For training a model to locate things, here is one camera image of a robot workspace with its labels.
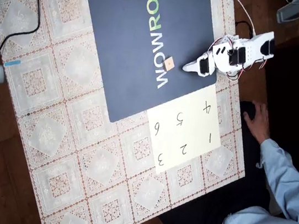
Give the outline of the person's right hand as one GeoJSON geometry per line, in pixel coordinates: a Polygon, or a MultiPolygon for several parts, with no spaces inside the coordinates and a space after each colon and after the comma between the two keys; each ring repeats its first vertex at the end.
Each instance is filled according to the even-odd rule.
{"type": "Polygon", "coordinates": [[[250,119],[246,111],[243,113],[243,118],[249,131],[261,145],[264,141],[270,138],[269,113],[265,104],[256,101],[252,101],[252,104],[254,104],[255,107],[254,118],[250,119]]]}

